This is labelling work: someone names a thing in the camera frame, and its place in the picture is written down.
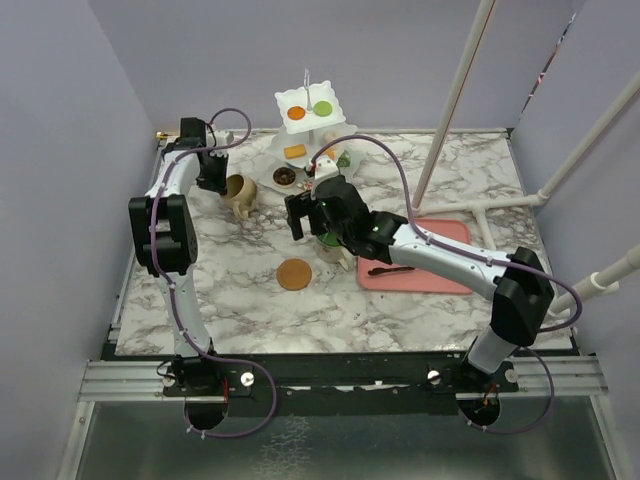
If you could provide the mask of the square yellow biscuit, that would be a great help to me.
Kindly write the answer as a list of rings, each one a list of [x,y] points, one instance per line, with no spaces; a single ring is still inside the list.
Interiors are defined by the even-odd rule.
[[[284,147],[283,154],[287,160],[305,157],[307,155],[306,146],[304,144],[297,144]]]

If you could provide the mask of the black steel tongs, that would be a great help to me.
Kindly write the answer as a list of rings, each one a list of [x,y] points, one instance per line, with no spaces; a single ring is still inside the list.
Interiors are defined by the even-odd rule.
[[[400,266],[400,267],[391,267],[391,268],[376,267],[376,268],[370,269],[367,272],[367,274],[369,276],[380,276],[385,274],[408,272],[413,270],[414,270],[414,267],[409,267],[409,266]]]

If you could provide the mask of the wooden coaster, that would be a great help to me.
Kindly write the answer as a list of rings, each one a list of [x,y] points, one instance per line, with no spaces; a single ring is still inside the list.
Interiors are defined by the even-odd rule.
[[[285,290],[302,290],[309,285],[311,279],[312,269],[302,259],[287,259],[276,270],[276,280]]]

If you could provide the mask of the white three-tier cake stand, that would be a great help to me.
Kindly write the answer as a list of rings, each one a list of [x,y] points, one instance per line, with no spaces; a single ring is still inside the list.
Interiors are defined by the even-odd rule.
[[[297,88],[288,89],[274,94],[277,108],[282,120],[282,125],[278,129],[271,143],[266,148],[265,153],[271,158],[271,163],[261,174],[259,183],[261,186],[275,191],[279,194],[298,193],[300,190],[297,184],[302,181],[311,181],[307,173],[311,168],[311,158],[323,144],[323,135],[328,130],[339,130],[343,136],[352,135],[357,132],[355,125],[349,124],[340,105],[336,92],[329,80],[313,83],[310,79],[310,72],[305,71],[302,85]],[[326,117],[314,114],[313,105],[321,100],[332,104],[333,112]],[[299,121],[292,121],[287,117],[287,110],[292,106],[301,106],[306,109],[306,116]],[[304,144],[307,155],[305,157],[287,160],[283,154],[283,148]],[[296,184],[289,188],[279,188],[272,180],[273,171],[286,166],[293,169],[296,174]]]

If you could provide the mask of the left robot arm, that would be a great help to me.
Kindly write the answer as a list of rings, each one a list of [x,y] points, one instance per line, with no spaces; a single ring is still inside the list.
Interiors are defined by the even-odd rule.
[[[136,259],[157,281],[173,329],[174,354],[183,359],[214,353],[196,298],[198,242],[187,195],[194,185],[227,194],[225,147],[232,140],[231,133],[215,132],[201,119],[181,119],[179,136],[161,151],[156,180],[128,203]]]

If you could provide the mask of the green cake piece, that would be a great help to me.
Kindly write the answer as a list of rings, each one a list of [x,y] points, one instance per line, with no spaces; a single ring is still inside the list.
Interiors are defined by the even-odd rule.
[[[351,155],[348,151],[344,151],[337,160],[337,166],[342,168],[348,168],[351,165]]]

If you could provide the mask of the white round cake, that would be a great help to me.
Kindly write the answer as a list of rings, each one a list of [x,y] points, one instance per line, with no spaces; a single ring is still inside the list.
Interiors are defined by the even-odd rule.
[[[342,136],[339,130],[328,130],[323,135],[323,144],[327,145]]]

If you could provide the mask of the beige ceramic mug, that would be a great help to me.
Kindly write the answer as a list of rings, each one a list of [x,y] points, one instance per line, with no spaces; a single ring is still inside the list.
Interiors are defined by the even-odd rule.
[[[226,183],[227,193],[222,196],[224,204],[232,210],[236,219],[247,220],[258,206],[255,182],[247,176],[234,174],[226,179]]]

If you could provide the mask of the sprinkled white cake slice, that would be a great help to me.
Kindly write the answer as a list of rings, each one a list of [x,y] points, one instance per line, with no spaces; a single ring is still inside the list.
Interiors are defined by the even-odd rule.
[[[313,183],[311,181],[302,181],[297,184],[297,187],[302,191],[310,191]]]

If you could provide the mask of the green macaron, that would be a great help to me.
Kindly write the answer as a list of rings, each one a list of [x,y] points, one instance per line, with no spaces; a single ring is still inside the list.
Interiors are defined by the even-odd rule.
[[[321,100],[313,105],[313,112],[317,116],[326,117],[332,114],[333,107],[330,102]]]

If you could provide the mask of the green-inside ceramic mug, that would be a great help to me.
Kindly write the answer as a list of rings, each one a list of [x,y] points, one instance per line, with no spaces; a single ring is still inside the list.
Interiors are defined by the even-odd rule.
[[[351,269],[351,254],[339,243],[334,234],[327,232],[316,236],[315,251],[325,263],[337,264],[345,271]]]

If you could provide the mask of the brown round cookie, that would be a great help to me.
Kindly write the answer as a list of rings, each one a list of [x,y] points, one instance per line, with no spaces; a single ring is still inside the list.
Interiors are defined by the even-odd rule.
[[[292,106],[287,110],[287,117],[292,121],[302,120],[306,116],[306,109],[301,106]]]

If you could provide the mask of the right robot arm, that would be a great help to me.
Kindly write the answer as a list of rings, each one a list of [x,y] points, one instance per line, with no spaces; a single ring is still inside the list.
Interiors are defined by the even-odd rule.
[[[334,235],[354,256],[427,271],[491,301],[490,324],[459,367],[467,389],[486,388],[508,356],[535,342],[554,291],[533,251],[520,247],[512,254],[483,252],[422,229],[406,217],[371,210],[342,175],[313,192],[286,196],[285,207],[295,240],[303,237],[301,221],[308,219],[313,235]]]

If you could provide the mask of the chocolate sprinkled donut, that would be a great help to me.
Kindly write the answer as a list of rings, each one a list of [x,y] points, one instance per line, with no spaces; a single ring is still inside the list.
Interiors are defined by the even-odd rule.
[[[296,184],[296,172],[286,166],[276,168],[272,173],[272,180],[279,188],[289,188]]]

